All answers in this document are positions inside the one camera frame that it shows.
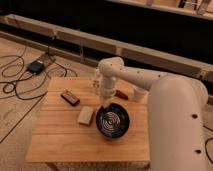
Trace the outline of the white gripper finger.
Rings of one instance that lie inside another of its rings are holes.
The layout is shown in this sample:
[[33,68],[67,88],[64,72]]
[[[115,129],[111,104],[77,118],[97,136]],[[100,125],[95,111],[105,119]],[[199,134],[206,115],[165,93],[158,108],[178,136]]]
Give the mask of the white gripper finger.
[[103,108],[107,108],[109,105],[110,105],[111,101],[108,99],[108,100],[104,100],[103,103],[102,103],[102,107]]

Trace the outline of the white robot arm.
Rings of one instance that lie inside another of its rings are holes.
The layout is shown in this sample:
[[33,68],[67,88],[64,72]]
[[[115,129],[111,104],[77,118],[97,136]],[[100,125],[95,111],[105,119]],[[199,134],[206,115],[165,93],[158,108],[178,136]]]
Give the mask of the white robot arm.
[[114,95],[118,79],[148,92],[150,171],[207,171],[202,109],[208,91],[201,81],[127,67],[120,57],[101,60],[98,69],[102,101]]

